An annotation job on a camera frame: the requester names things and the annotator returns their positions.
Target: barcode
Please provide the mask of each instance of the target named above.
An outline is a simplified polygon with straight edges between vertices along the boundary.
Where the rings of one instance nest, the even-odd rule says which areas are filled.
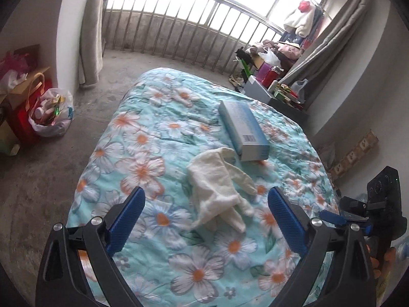
[[[254,138],[253,135],[243,135],[243,138],[246,142],[255,142],[256,139]]]

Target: red water bottle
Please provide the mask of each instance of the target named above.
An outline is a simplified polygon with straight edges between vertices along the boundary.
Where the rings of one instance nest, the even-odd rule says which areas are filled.
[[[277,66],[272,67],[267,73],[267,75],[264,77],[264,79],[261,81],[261,85],[263,85],[263,87],[268,89],[271,83],[273,83],[273,81],[275,81],[278,77],[280,77],[280,73],[282,71],[284,71],[284,69],[281,69],[280,67],[277,67]]]

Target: light blue quilt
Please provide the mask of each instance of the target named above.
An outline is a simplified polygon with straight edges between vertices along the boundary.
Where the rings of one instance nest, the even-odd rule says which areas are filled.
[[[249,199],[253,218],[245,234],[227,225],[215,233],[191,231],[186,166],[199,153],[232,147],[218,118],[220,100],[249,105],[271,142],[269,159],[235,165],[254,180]],[[333,191],[316,151],[302,129],[281,113],[242,94],[173,69],[144,73],[126,94],[92,153],[75,191],[68,226],[104,216],[135,186],[146,207],[121,253],[120,272],[146,307],[268,306],[291,276],[292,253],[267,207],[267,193],[279,186],[310,217],[337,212]],[[97,300],[106,303],[85,252],[81,261]],[[320,293],[326,259],[308,301]]]

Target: white box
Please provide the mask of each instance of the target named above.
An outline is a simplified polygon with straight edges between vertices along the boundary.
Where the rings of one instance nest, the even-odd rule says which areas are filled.
[[[268,158],[270,144],[246,103],[222,100],[219,114],[241,161]]]

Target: metal screw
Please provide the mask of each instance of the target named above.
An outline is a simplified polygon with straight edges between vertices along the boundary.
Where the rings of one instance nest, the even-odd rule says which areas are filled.
[[[63,225],[61,223],[57,223],[57,224],[54,225],[53,230],[54,231],[59,231],[62,228],[63,228]]]
[[[351,230],[352,231],[358,232],[360,229],[361,228],[359,227],[358,224],[355,224],[355,223],[351,224]]]
[[[102,218],[101,217],[94,217],[91,219],[91,224],[92,225],[99,225],[102,223]]]
[[[317,227],[322,226],[322,220],[319,218],[313,218],[311,219],[311,224]]]

